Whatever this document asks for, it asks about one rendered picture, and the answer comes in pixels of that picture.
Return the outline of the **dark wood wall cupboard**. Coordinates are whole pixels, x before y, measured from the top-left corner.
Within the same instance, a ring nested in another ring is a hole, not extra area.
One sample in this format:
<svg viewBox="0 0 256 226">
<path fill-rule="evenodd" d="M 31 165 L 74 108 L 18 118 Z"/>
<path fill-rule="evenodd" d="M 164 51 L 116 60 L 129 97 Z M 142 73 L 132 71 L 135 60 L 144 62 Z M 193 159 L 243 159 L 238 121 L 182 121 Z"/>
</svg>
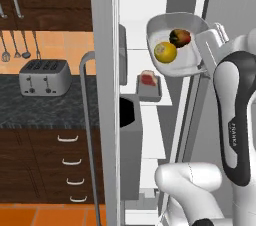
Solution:
<svg viewBox="0 0 256 226">
<path fill-rule="evenodd" d="M 91 0 L 18 0 L 24 19 L 19 19 L 13 0 L 0 0 L 4 13 L 0 30 L 92 32 Z"/>
</svg>

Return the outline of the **grey freezer door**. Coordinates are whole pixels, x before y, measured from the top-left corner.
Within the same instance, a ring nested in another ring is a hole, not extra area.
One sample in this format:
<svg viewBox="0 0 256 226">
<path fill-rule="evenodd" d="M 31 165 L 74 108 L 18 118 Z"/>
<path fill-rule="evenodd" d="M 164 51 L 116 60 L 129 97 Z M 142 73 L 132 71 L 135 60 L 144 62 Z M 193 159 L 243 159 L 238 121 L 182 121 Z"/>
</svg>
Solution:
<svg viewBox="0 0 256 226">
<path fill-rule="evenodd" d="M 118 0 L 91 0 L 107 226 L 121 226 Z"/>
</svg>

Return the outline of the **grey freezer cabinet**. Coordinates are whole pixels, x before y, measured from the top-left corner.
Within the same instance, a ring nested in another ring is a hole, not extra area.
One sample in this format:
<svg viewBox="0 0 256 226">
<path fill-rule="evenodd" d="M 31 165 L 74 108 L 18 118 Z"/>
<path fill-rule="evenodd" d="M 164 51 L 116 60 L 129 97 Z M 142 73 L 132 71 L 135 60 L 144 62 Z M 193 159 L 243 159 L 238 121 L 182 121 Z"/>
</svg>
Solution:
<svg viewBox="0 0 256 226">
<path fill-rule="evenodd" d="M 151 17 L 179 11 L 204 15 L 209 22 L 223 24 L 231 38 L 256 27 L 256 0 L 120 0 L 120 19 L 127 31 L 127 52 L 148 51 L 146 23 Z M 213 84 L 203 76 L 164 78 L 172 105 L 152 106 L 157 108 L 166 158 L 142 158 L 142 190 L 151 190 L 156 186 L 154 170 L 158 163 L 167 163 L 180 153 L 178 139 L 181 137 L 186 107 L 194 115 L 191 121 L 191 140 L 182 152 L 185 161 L 210 163 L 222 169 Z"/>
</svg>

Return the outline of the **white vegetable container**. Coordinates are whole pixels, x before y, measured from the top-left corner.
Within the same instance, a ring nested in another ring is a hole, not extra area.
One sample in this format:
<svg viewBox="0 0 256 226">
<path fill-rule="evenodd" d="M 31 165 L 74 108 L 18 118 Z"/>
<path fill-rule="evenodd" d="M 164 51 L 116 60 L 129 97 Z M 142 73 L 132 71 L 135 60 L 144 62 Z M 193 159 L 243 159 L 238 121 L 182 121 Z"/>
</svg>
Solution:
<svg viewBox="0 0 256 226">
<path fill-rule="evenodd" d="M 190 33 L 191 41 L 177 49 L 173 62 L 161 63 L 154 49 L 161 42 L 168 42 L 172 30 L 183 29 Z M 206 71 L 200 66 L 201 56 L 195 43 L 195 36 L 209 29 L 208 24 L 199 16 L 187 12 L 165 13 L 154 16 L 146 25 L 146 40 L 151 60 L 156 69 L 165 76 L 187 77 Z"/>
</svg>

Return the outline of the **dark wood base cupboard door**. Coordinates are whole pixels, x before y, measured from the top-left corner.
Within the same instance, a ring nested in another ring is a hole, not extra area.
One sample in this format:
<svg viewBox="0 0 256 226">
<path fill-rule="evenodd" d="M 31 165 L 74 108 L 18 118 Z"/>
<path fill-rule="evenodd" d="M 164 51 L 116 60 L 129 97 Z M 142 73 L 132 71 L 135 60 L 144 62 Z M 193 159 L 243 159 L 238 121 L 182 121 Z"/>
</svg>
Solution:
<svg viewBox="0 0 256 226">
<path fill-rule="evenodd" d="M 0 203 L 39 198 L 30 145 L 17 130 L 0 130 Z"/>
</svg>

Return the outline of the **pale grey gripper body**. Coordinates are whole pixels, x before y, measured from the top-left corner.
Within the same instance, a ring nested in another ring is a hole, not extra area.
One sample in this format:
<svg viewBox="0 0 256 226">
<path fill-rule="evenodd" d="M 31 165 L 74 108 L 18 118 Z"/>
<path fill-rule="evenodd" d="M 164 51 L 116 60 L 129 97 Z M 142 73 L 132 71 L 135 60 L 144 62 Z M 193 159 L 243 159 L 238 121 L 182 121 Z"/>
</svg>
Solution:
<svg viewBox="0 0 256 226">
<path fill-rule="evenodd" d="M 197 34 L 195 43 L 201 57 L 200 66 L 212 78 L 219 61 L 219 49 L 223 45 L 221 36 L 216 29 L 209 29 Z"/>
</svg>

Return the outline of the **dark wood drawer front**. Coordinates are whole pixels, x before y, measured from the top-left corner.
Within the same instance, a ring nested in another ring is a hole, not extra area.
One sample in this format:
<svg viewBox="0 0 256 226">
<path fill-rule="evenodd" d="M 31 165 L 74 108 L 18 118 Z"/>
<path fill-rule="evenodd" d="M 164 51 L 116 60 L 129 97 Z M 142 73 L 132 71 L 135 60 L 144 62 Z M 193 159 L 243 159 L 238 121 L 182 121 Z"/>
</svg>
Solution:
<svg viewBox="0 0 256 226">
<path fill-rule="evenodd" d="M 72 203 L 70 202 L 69 197 L 73 196 L 74 198 L 82 198 L 88 196 L 87 201 L 84 203 Z M 89 188 L 72 186 L 65 187 L 60 189 L 48 189 L 46 191 L 46 200 L 45 203 L 52 204 L 93 204 L 94 197 L 93 191 Z"/>
<path fill-rule="evenodd" d="M 86 150 L 68 150 L 67 152 L 62 152 L 61 150 L 36 150 L 35 155 L 41 168 L 57 170 L 90 170 L 89 154 Z M 66 166 L 62 164 L 63 158 L 66 161 L 78 161 L 81 158 L 82 163 L 77 166 Z"/>
<path fill-rule="evenodd" d="M 84 183 L 79 187 L 92 189 L 91 174 L 83 170 L 33 170 L 33 175 L 44 184 L 46 190 L 72 187 L 66 183 L 67 178 L 70 181 L 81 181 L 84 178 Z"/>
<path fill-rule="evenodd" d="M 32 145 L 37 150 L 61 150 L 62 152 L 87 150 L 87 136 L 84 129 L 36 129 L 28 131 Z M 72 143 L 63 143 L 57 140 L 61 138 L 75 138 L 79 136 L 78 141 Z"/>
</svg>

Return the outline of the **hanging metal ladle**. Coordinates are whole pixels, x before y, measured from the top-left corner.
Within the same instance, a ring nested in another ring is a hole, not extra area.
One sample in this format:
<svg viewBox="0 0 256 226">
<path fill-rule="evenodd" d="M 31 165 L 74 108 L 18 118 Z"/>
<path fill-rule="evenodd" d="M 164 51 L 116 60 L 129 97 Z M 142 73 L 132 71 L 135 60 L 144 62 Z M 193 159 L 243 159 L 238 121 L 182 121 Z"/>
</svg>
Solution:
<svg viewBox="0 0 256 226">
<path fill-rule="evenodd" d="M 31 53 L 28 50 L 28 45 L 27 45 L 26 35 L 25 35 L 24 30 L 21 30 L 21 35 L 22 35 L 24 46 L 25 46 L 25 49 L 26 49 L 26 51 L 22 53 L 22 57 L 25 58 L 25 59 L 28 59 L 28 58 L 31 57 Z"/>
</svg>

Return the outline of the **yellow lemon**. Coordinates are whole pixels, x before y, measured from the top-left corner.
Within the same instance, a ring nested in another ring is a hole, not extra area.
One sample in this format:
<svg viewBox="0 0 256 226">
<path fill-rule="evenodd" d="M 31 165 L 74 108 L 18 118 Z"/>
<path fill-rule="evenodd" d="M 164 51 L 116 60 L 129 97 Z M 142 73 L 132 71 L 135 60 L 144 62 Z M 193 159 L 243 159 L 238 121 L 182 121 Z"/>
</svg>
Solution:
<svg viewBox="0 0 256 226">
<path fill-rule="evenodd" d="M 171 63 L 176 59 L 177 48 L 169 42 L 161 42 L 154 48 L 154 56 L 161 63 Z"/>
</svg>

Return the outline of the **hanging metal whisk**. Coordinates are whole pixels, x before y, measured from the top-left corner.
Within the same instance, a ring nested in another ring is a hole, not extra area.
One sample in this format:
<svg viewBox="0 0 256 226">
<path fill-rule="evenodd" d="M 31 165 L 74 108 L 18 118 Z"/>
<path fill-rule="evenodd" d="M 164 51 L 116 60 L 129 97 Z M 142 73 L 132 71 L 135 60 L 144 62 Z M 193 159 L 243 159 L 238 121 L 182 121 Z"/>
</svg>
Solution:
<svg viewBox="0 0 256 226">
<path fill-rule="evenodd" d="M 9 62 L 10 61 L 10 53 L 7 51 L 7 47 L 6 47 L 6 44 L 4 41 L 4 36 L 3 36 L 2 30 L 0 30 L 0 38 L 2 41 L 3 48 L 4 48 L 4 52 L 2 53 L 2 61 Z"/>
</svg>

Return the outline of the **red steak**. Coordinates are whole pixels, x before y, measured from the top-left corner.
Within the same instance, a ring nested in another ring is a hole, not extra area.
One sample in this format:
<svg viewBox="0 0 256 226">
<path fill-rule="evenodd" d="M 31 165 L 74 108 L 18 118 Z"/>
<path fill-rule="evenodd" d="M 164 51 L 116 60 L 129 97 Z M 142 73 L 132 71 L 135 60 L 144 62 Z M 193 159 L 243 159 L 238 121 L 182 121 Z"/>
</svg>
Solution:
<svg viewBox="0 0 256 226">
<path fill-rule="evenodd" d="M 145 85 L 155 86 L 157 84 L 157 78 L 153 71 L 144 70 L 140 74 L 140 81 Z"/>
</svg>

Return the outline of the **silver four-slot toaster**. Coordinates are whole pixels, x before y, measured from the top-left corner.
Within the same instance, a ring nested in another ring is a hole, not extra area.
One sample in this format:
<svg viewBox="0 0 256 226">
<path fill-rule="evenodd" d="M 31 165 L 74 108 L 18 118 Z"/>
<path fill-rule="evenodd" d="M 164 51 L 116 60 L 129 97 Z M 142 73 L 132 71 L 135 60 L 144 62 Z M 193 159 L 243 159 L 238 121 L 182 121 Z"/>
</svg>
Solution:
<svg viewBox="0 0 256 226">
<path fill-rule="evenodd" d="M 23 96 L 62 96 L 69 90 L 71 83 L 69 64 L 63 59 L 33 59 L 19 72 Z"/>
</svg>

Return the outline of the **hanging metal spoon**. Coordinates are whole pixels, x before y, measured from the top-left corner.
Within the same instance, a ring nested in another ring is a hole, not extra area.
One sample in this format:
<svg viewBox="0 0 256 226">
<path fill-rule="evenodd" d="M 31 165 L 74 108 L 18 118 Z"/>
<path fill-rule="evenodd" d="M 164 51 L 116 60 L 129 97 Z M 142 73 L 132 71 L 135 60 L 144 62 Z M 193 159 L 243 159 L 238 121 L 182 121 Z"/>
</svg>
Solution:
<svg viewBox="0 0 256 226">
<path fill-rule="evenodd" d="M 11 35 L 11 38 L 12 38 L 12 41 L 13 41 L 13 45 L 14 45 L 14 49 L 15 49 L 14 58 L 20 58 L 21 54 L 18 51 L 13 30 L 10 30 L 10 35 Z"/>
</svg>

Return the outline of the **red green bell pepper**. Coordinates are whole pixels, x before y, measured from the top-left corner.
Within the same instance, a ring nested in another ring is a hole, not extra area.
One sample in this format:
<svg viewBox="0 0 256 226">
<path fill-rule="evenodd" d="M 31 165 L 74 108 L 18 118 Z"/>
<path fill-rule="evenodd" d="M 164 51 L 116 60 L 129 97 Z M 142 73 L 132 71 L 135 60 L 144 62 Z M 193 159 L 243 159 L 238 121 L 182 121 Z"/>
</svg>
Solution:
<svg viewBox="0 0 256 226">
<path fill-rule="evenodd" d="M 191 41 L 191 35 L 187 30 L 174 29 L 169 35 L 169 41 L 174 44 L 177 48 L 182 48 L 189 44 Z"/>
</svg>

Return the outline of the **grey meat container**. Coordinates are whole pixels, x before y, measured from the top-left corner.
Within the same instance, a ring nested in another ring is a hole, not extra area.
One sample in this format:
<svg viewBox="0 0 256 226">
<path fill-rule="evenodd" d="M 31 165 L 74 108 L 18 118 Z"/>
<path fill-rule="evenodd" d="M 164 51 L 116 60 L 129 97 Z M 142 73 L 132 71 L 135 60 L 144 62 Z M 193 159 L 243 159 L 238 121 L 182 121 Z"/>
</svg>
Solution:
<svg viewBox="0 0 256 226">
<path fill-rule="evenodd" d="M 155 86 L 145 85 L 137 76 L 136 94 L 140 101 L 143 102 L 159 102 L 162 98 L 161 78 L 157 76 L 157 84 Z"/>
</svg>

